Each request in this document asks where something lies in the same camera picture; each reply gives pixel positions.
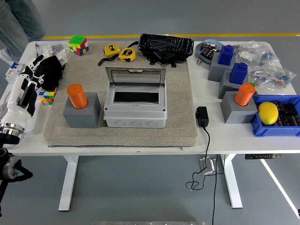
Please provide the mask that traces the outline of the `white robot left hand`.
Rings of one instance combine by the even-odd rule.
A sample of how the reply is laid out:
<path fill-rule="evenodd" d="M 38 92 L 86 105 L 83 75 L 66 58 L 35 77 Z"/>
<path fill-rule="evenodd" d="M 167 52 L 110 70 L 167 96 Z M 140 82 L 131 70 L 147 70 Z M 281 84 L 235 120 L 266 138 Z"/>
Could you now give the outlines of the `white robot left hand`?
<path fill-rule="evenodd" d="M 45 56 L 40 55 L 17 76 L 7 101 L 7 112 L 0 121 L 1 133 L 22 134 L 36 109 L 41 74 L 34 74 Z"/>

